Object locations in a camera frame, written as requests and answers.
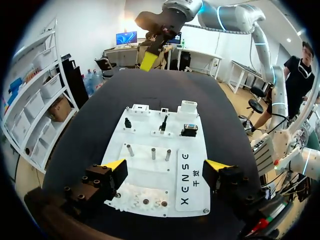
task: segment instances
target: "desk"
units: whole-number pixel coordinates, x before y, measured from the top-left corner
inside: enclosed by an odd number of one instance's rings
[[[176,49],[179,51],[178,52],[178,64],[177,64],[177,68],[178,69],[180,68],[181,52],[188,52],[188,53],[191,53],[191,54],[199,54],[199,55],[204,55],[204,56],[208,56],[208,57],[212,58],[211,62],[210,62],[209,69],[203,69],[205,71],[208,71],[207,74],[209,76],[212,76],[211,75],[211,67],[212,67],[212,64],[214,63],[214,59],[218,59],[218,64],[217,64],[217,68],[216,68],[215,75],[214,75],[214,78],[217,80],[218,72],[219,72],[219,68],[220,68],[220,61],[223,59],[221,56],[208,54],[208,53],[204,53],[204,52],[200,52],[200,51],[196,51],[196,50],[192,50],[192,49],[182,48],[182,47],[177,47]],[[171,62],[172,51],[173,50],[169,51],[168,64],[167,64],[167,69],[168,70],[170,70],[170,62]]]
[[[252,87],[252,86],[245,85],[245,81],[246,81],[249,74],[253,75],[255,78],[263,81],[262,75],[259,72],[256,72],[253,69],[251,69],[247,66],[244,66],[241,63],[238,63],[236,61],[231,61],[231,64],[232,64],[232,69],[231,69],[230,77],[229,77],[227,84],[231,88],[231,90],[233,91],[234,94],[237,93],[240,85],[244,85],[245,87],[248,87],[248,88]],[[234,75],[233,75],[235,67],[239,68],[241,70],[239,77],[234,77]],[[231,85],[231,82],[236,83],[235,87]],[[267,87],[268,87],[268,83],[265,82],[262,90],[264,92],[266,92]]]
[[[198,103],[208,159],[238,165],[250,186],[258,189],[261,184],[248,137],[216,81],[192,72],[126,69],[110,78],[70,122],[52,155],[43,190],[61,193],[64,186],[78,183],[88,166],[100,164],[127,106],[138,103],[176,111],[182,100]],[[170,239],[235,239],[243,223],[216,196],[211,201],[208,215],[186,218],[149,217],[104,204],[85,224],[120,239],[163,240],[168,234]]]
[[[115,49],[111,49],[111,50],[104,50],[103,57],[107,57],[108,54],[136,51],[136,58],[135,58],[135,64],[136,64],[137,58],[138,58],[137,48],[138,46],[134,46],[134,47],[126,46],[126,47],[118,47],[118,48],[116,47]]]

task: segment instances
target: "metal peg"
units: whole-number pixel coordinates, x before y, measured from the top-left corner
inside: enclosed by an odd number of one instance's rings
[[[152,148],[151,153],[152,153],[152,160],[156,160],[156,149]]]
[[[130,156],[133,157],[134,156],[134,151],[132,151],[132,147],[130,146],[130,144],[128,144],[126,146],[126,148],[128,149],[129,153],[130,153]]]
[[[167,162],[169,162],[170,155],[171,155],[171,149],[169,149],[168,151],[166,151],[165,160],[166,160]]]

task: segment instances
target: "white test board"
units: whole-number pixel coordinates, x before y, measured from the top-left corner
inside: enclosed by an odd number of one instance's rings
[[[166,115],[166,129],[161,134],[159,128]],[[125,127],[126,118],[132,128]],[[181,136],[184,124],[198,126],[196,137]],[[155,148],[154,160],[152,148]],[[171,150],[168,161],[167,150]],[[120,198],[106,200],[105,204],[153,217],[195,217],[210,212],[210,188],[202,177],[207,151],[197,110],[183,112],[179,106],[177,112],[159,111],[140,104],[127,107],[101,164],[120,159],[127,161],[128,176],[117,190]]]

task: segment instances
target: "ceiling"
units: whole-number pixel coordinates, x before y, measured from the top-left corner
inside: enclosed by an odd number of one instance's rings
[[[279,0],[207,0],[219,5],[250,4],[260,8],[266,20],[259,22],[261,28],[278,41],[291,55],[301,55],[302,40],[297,35],[301,30],[298,21]]]

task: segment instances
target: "white desk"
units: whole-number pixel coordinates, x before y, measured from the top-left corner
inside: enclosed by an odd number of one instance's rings
[[[137,48],[138,48],[138,46],[133,46],[133,47],[126,46],[126,47],[116,47],[116,48],[110,49],[110,50],[104,50],[103,51],[103,57],[106,57],[108,54],[135,51],[136,52],[135,64],[137,64],[137,60],[138,60],[138,49]]]
[[[172,51],[174,51],[175,49],[177,49],[179,51],[179,53],[178,53],[178,64],[177,64],[177,68],[178,69],[180,68],[180,60],[181,60],[181,52],[182,51],[183,52],[189,52],[191,54],[199,54],[199,55],[205,55],[207,57],[210,57],[211,58],[211,62],[210,62],[209,69],[203,69],[204,71],[208,71],[207,74],[209,76],[212,76],[211,75],[211,67],[212,67],[212,64],[214,63],[214,60],[218,59],[218,64],[217,64],[217,68],[216,68],[215,75],[214,75],[214,78],[217,80],[217,76],[218,76],[218,72],[219,72],[219,68],[220,68],[220,61],[223,59],[221,56],[208,54],[208,53],[204,53],[204,52],[200,52],[200,51],[196,51],[196,50],[192,50],[192,49],[188,49],[188,48],[177,47],[177,48],[174,48],[173,50],[169,51],[168,64],[167,64],[167,69],[168,70],[170,70],[171,54],[172,54]]]
[[[260,80],[263,81],[263,78],[262,78],[260,73],[254,72],[253,70],[250,70],[248,67],[246,67],[244,65],[241,65],[236,61],[231,61],[231,64],[232,64],[232,69],[231,69],[230,77],[229,77],[229,80],[228,80],[227,84],[231,88],[231,90],[233,91],[234,94],[237,93],[238,88],[239,88],[240,85],[243,85],[245,87],[251,88],[251,86],[247,86],[244,83],[249,74],[253,75],[257,79],[260,79]],[[238,68],[239,70],[241,70],[241,72],[239,72],[240,73],[239,76],[237,76],[237,75],[234,76],[235,67]],[[231,82],[236,83],[235,87],[231,85]],[[265,83],[262,90],[265,92],[267,87],[268,87],[268,83]]]

